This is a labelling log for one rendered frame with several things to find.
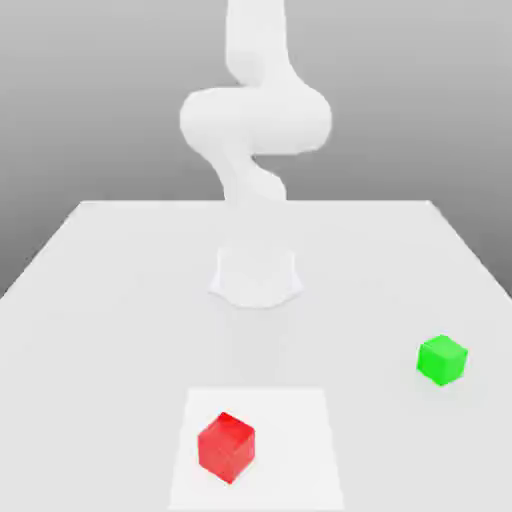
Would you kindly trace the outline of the small red cube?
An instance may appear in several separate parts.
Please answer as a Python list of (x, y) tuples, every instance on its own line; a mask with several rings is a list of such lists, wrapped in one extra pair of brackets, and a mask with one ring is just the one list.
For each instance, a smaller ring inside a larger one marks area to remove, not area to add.
[(232, 484), (255, 458), (255, 429), (222, 412), (197, 437), (199, 465)]

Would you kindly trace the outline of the small green cube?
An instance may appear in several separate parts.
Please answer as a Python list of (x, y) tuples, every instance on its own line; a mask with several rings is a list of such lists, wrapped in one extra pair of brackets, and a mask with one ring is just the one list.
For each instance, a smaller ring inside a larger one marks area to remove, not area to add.
[(419, 347), (416, 369), (438, 386), (463, 376), (468, 349), (449, 336), (438, 335)]

